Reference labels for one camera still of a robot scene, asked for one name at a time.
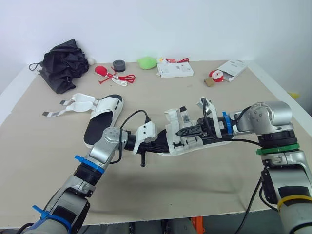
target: wire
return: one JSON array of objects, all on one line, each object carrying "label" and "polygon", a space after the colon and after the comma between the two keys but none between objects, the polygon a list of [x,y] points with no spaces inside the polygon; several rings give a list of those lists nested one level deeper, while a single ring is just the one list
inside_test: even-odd
[{"label": "wire", "polygon": [[107,79],[98,81],[100,84],[102,84],[103,82],[111,79],[113,82],[115,82],[116,84],[119,84],[121,86],[127,86],[128,83],[133,83],[136,79],[136,76],[133,74],[127,75],[125,77],[120,77],[120,76],[116,76],[116,71],[114,70],[113,67],[111,67],[113,69],[113,71],[115,72],[114,74],[110,74],[110,73],[106,73],[105,77],[107,77]]},{"label": "wire", "polygon": [[240,226],[239,226],[238,229],[236,230],[235,234],[238,234],[238,233],[240,232],[240,230],[243,228],[243,226],[244,226],[244,224],[245,224],[245,222],[246,222],[247,216],[248,216],[248,214],[249,214],[250,208],[252,207],[252,204],[253,204],[253,201],[254,201],[254,197],[255,197],[255,195],[256,195],[256,193],[257,193],[257,190],[258,190],[259,187],[260,187],[260,184],[261,184],[261,177],[260,177],[260,179],[259,179],[259,181],[258,181],[258,183],[257,183],[257,185],[256,185],[256,187],[255,187],[255,189],[254,189],[254,191],[253,191],[252,198],[250,199],[250,202],[249,202],[249,205],[248,205],[247,210],[246,210],[246,212],[245,212],[245,215],[244,215],[244,217],[243,217],[243,220],[242,220],[242,222],[240,223]]},{"label": "wire", "polygon": [[212,130],[210,129],[210,126],[209,126],[209,123],[208,123],[208,120],[207,120],[207,113],[206,113],[206,99],[202,98],[202,103],[203,103],[203,115],[204,115],[204,121],[205,121],[205,124],[206,124],[206,127],[207,127],[207,133],[212,136],[214,139],[216,140],[220,140],[220,141],[242,141],[242,142],[247,142],[247,143],[251,143],[251,144],[255,144],[255,145],[259,145],[258,142],[255,142],[255,141],[252,141],[252,140],[245,140],[245,139],[224,139],[224,138],[218,138],[216,137],[213,133],[212,133]]},{"label": "wire", "polygon": [[121,161],[122,158],[122,128],[120,129],[120,133],[119,133],[119,157],[116,161],[110,162],[109,164],[115,164]]},{"label": "wire", "polygon": [[278,212],[277,208],[275,208],[274,206],[271,206],[269,203],[267,203],[264,198],[262,197],[262,191],[263,191],[263,187],[261,186],[260,190],[259,190],[259,197],[260,197],[260,200],[266,204],[268,207],[270,207],[272,210]]},{"label": "wire", "polygon": [[182,59],[182,60],[180,60],[178,62],[189,62],[189,58],[184,58],[184,59]]},{"label": "wire", "polygon": [[244,110],[242,110],[242,112],[239,114],[239,116],[238,116],[238,118],[237,118],[237,120],[236,120],[236,123],[239,122],[239,120],[243,117],[243,114],[245,114],[245,112],[248,111],[249,108],[251,108],[251,106],[248,106],[248,107],[246,107]]},{"label": "wire", "polygon": [[123,122],[123,124],[121,125],[120,129],[123,128],[123,126],[126,124],[126,122],[127,122],[132,116],[134,116],[135,114],[137,114],[137,113],[139,113],[139,112],[143,112],[143,113],[145,114],[145,117],[146,117],[145,122],[146,122],[146,123],[149,122],[149,121],[151,121],[150,118],[148,117],[146,111],[144,111],[144,110],[138,110],[138,111],[133,112],[133,113]]},{"label": "wire", "polygon": [[89,227],[90,227],[90,225],[80,234],[84,234],[88,230]]},{"label": "wire", "polygon": [[24,231],[26,228],[31,227],[34,223],[26,223],[24,224],[15,234],[21,234],[22,231]]},{"label": "wire", "polygon": [[35,62],[29,65],[29,70],[34,71],[39,66],[39,63]]},{"label": "wire", "polygon": [[143,112],[145,114],[145,123],[151,121],[151,119],[148,117],[147,112],[144,110],[138,110],[133,112],[129,117],[126,118],[126,120],[122,123],[121,127],[120,127],[120,133],[119,133],[119,157],[116,161],[110,162],[110,164],[115,164],[121,161],[122,158],[122,127],[126,124],[126,122],[135,114],[139,113],[139,112]]}]

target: green ring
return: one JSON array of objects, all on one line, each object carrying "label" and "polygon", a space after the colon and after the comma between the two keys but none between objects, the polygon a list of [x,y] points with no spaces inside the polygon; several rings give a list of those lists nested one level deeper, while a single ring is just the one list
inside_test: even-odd
[{"label": "green ring", "polygon": [[271,148],[271,149],[258,149],[258,150],[256,150],[256,153],[257,153],[257,155],[267,155],[267,154],[271,154],[271,153],[279,153],[279,152],[296,150],[296,149],[299,149],[299,144],[287,145],[287,146]]}]

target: black cable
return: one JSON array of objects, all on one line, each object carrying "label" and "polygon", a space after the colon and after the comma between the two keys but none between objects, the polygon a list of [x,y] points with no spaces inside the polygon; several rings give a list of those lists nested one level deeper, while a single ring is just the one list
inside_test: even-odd
[{"label": "black cable", "polygon": [[251,144],[255,144],[255,145],[259,145],[258,142],[255,142],[255,141],[252,141],[252,140],[245,140],[245,139],[224,139],[224,138],[218,138],[216,137],[211,129],[210,129],[210,126],[209,126],[209,123],[208,123],[208,120],[207,120],[207,114],[206,114],[206,99],[202,98],[202,103],[203,103],[203,116],[204,116],[204,121],[205,121],[205,124],[206,124],[206,127],[207,127],[207,133],[212,136],[214,139],[216,140],[220,140],[220,141],[242,141],[242,142],[247,142],[247,143],[251,143]]},{"label": "black cable", "polygon": [[237,117],[236,123],[239,122],[239,120],[243,117],[243,114],[245,114],[246,111],[249,110],[249,108],[251,108],[251,106],[246,107],[244,110],[242,110],[242,112],[239,114],[239,116]]},{"label": "black cable", "polygon": [[84,234],[88,230],[89,227],[90,227],[90,225],[80,234]]},{"label": "black cable", "polygon": [[255,189],[253,191],[253,195],[252,195],[252,198],[250,199],[250,202],[249,202],[249,205],[248,205],[247,210],[245,212],[244,218],[243,218],[242,222],[240,223],[240,226],[236,230],[235,234],[238,234],[240,232],[240,230],[243,228],[243,226],[244,226],[244,224],[246,222],[247,216],[249,214],[250,208],[252,207],[252,204],[253,204],[253,201],[254,201],[254,197],[257,194],[257,190],[260,187],[260,184],[261,184],[261,177],[260,177],[260,179],[259,179],[259,181],[258,181],[258,183],[257,183],[257,185],[256,185],[256,187],[255,187]]},{"label": "black cable", "polygon": [[272,210],[278,212],[277,208],[275,208],[274,206],[271,206],[269,203],[267,203],[267,202],[264,200],[264,198],[263,198],[263,196],[262,196],[262,191],[263,191],[263,187],[261,186],[261,188],[260,188],[260,190],[259,190],[259,197],[260,197],[260,200],[261,200],[264,204],[266,204],[268,207],[270,207]]},{"label": "black cable", "polygon": [[120,162],[121,158],[122,158],[122,128],[120,129],[120,133],[119,133],[119,158],[116,161],[110,162],[109,164],[115,164]]},{"label": "black cable", "polygon": [[146,117],[145,123],[151,121],[150,118],[148,117],[146,111],[144,111],[144,110],[138,110],[138,111],[133,112],[133,113],[122,123],[120,129],[122,129],[122,127],[125,125],[125,123],[126,123],[132,116],[134,116],[135,114],[137,114],[137,113],[139,113],[139,112],[143,112],[143,113],[145,114],[145,117]]},{"label": "black cable", "polygon": [[39,65],[39,63],[35,62],[35,63],[30,64],[28,68],[29,68],[29,70],[34,71],[38,67],[38,65]]},{"label": "black cable", "polygon": [[18,230],[18,232],[15,233],[15,234],[21,234],[22,231],[24,231],[24,230],[25,230],[26,228],[28,228],[28,227],[31,227],[33,224],[34,224],[34,223],[26,223],[26,224],[24,224],[24,225]]},{"label": "black cable", "polygon": [[148,117],[147,112],[144,110],[138,110],[133,112],[129,117],[126,118],[126,120],[122,123],[121,127],[120,127],[120,133],[119,133],[119,157],[116,161],[110,162],[110,164],[115,164],[121,161],[122,158],[122,127],[126,124],[126,122],[135,114],[139,113],[139,112],[143,112],[145,114],[145,123],[151,121],[151,119]]}]

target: black umbrella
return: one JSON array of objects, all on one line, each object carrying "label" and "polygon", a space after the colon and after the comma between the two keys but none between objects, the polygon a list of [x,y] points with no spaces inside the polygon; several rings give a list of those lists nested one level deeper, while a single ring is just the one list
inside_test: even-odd
[{"label": "black umbrella", "polygon": [[75,39],[55,46],[44,55],[40,66],[40,75],[57,94],[74,89],[73,78],[81,77],[89,69],[88,61]]}]

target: red balloon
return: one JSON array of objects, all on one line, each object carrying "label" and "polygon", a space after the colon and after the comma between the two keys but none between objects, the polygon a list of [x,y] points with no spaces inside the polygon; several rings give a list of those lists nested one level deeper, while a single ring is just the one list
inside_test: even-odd
[{"label": "red balloon", "polygon": [[103,66],[97,66],[95,68],[95,72],[101,76],[106,76],[107,75],[107,69]]}]

